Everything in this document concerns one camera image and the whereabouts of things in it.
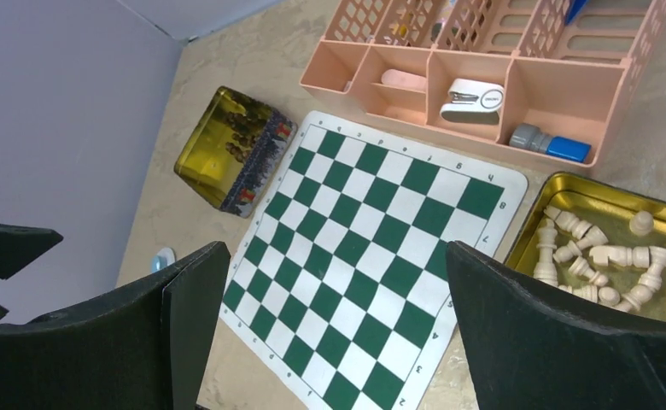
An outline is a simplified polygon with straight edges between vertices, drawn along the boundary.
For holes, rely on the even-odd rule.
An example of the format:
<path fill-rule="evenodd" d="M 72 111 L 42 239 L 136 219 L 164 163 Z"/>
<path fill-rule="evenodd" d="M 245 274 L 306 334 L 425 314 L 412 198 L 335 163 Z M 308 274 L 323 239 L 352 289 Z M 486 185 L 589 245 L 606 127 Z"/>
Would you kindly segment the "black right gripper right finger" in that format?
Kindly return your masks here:
<path fill-rule="evenodd" d="M 482 409 L 666 409 L 666 322 L 586 301 L 461 242 L 453 309 Z"/>

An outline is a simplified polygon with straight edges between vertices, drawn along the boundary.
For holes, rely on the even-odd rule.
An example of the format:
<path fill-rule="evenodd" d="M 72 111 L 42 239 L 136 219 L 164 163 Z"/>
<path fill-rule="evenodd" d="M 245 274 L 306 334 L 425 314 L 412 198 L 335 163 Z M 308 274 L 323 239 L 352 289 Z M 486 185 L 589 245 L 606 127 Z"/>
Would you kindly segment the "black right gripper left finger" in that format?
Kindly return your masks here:
<path fill-rule="evenodd" d="M 0 324 L 0 409 L 194 409 L 231 255 L 212 242 L 108 293 Z"/>

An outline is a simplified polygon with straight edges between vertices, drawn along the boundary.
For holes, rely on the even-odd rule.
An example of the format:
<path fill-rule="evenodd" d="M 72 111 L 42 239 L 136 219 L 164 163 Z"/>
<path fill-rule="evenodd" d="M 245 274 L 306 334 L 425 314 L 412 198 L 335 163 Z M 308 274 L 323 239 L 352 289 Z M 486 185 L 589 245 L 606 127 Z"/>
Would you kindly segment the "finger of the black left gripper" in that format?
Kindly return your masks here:
<path fill-rule="evenodd" d="M 53 229 L 0 224 L 0 279 L 13 277 L 62 240 Z"/>

